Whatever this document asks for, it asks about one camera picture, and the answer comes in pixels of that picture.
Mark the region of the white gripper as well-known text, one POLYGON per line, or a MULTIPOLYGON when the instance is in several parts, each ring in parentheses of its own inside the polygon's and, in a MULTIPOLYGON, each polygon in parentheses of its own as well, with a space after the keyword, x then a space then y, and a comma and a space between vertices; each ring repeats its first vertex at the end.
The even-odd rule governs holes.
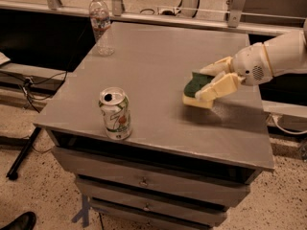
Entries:
POLYGON ((240 50, 233 58, 225 57, 200 69, 202 74, 216 76, 195 94, 198 101, 209 102, 229 95, 243 85, 259 85, 272 80, 273 74, 263 43, 240 50))

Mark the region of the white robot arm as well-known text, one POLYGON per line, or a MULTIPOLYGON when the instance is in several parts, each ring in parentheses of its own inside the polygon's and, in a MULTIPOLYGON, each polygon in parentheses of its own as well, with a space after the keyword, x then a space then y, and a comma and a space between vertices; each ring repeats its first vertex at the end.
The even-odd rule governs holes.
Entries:
POLYGON ((211 102, 236 92, 240 85, 259 85, 285 74, 307 73, 306 29, 258 42, 200 69, 213 80, 195 98, 211 102))

